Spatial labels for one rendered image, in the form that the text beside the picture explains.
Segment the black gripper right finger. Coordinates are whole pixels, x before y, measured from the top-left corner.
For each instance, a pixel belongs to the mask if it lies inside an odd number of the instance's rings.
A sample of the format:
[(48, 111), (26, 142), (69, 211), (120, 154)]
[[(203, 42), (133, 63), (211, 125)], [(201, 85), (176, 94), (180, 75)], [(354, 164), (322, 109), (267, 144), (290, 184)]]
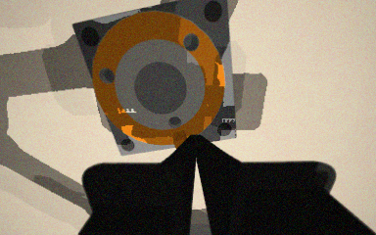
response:
[(200, 134), (196, 160), (211, 235), (239, 235), (246, 195), (252, 190), (325, 189), (330, 193), (336, 170), (316, 161), (242, 163)]

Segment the orange round plate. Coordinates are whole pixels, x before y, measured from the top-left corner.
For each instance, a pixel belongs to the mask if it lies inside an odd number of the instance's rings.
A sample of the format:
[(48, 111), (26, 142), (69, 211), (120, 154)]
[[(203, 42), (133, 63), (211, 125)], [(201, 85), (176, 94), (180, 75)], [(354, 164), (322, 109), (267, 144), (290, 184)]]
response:
[[(197, 39), (196, 50), (184, 47), (187, 36)], [(173, 65), (186, 82), (183, 103), (168, 114), (147, 110), (136, 96), (136, 76), (153, 62)], [(115, 74), (113, 82), (105, 78), (107, 69)], [(212, 123), (224, 98), (225, 74), (218, 50), (197, 25), (177, 14), (149, 11), (124, 18), (107, 31), (93, 61), (92, 84), (102, 110), (121, 132), (177, 149)], [(181, 122), (171, 124), (173, 117)]]

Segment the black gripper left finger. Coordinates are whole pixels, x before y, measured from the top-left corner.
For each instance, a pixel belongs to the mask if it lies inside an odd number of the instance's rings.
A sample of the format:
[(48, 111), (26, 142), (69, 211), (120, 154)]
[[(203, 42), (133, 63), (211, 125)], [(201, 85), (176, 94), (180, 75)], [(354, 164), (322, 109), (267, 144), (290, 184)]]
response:
[(97, 206), (168, 206), (173, 235), (190, 235), (196, 135), (161, 163), (97, 163), (81, 177), (92, 212)]

